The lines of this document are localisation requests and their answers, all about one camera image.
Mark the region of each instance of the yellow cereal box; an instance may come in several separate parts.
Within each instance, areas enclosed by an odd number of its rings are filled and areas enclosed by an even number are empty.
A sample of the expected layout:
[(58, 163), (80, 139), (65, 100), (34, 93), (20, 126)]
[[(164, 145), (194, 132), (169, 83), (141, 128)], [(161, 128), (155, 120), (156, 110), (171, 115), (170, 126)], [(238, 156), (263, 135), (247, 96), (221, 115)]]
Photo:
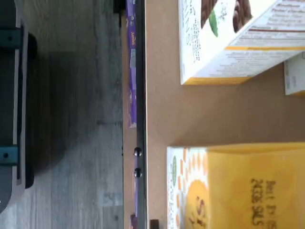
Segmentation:
[(167, 149), (169, 229), (305, 228), (305, 143)]

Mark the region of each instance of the white cereal box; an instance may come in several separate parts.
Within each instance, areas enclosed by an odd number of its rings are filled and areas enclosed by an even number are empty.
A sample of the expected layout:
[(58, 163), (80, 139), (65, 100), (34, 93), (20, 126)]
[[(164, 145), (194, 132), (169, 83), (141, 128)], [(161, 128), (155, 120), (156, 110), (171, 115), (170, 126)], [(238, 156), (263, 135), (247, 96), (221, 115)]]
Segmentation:
[(179, 0), (181, 84), (240, 83), (305, 50), (305, 0)]
[(286, 95), (305, 95), (305, 52), (284, 63)]

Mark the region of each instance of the snack box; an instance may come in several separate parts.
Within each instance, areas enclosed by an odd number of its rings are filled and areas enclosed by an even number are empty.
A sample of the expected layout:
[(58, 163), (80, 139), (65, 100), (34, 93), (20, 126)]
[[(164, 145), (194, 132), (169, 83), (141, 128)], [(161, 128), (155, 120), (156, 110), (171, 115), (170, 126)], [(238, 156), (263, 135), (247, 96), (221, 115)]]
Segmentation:
[(305, 228), (305, 143), (167, 148), (167, 228)]
[(284, 63), (286, 95), (305, 95), (305, 52)]
[(181, 84), (241, 83), (305, 50), (304, 0), (179, 0)]
[(129, 128), (133, 128), (137, 125), (135, 0), (126, 1), (126, 20), (129, 50), (128, 116)]

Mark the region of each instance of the gray floor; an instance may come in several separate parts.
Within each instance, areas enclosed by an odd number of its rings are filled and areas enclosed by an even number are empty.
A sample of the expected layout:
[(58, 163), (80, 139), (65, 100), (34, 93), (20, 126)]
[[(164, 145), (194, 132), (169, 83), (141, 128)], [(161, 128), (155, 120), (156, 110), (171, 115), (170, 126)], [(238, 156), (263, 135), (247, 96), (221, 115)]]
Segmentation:
[(112, 0), (24, 0), (39, 59), (30, 72), (34, 186), (1, 229), (120, 229), (122, 83)]

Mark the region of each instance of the table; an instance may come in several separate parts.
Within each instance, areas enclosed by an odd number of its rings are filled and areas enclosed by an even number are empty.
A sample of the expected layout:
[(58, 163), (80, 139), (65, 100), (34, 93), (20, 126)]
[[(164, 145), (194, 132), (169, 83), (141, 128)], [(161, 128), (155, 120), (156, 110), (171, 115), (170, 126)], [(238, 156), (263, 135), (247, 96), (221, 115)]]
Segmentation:
[(285, 96), (282, 64), (240, 85), (180, 85), (178, 1), (145, 7), (147, 223), (166, 228), (167, 146), (304, 141), (305, 98)]

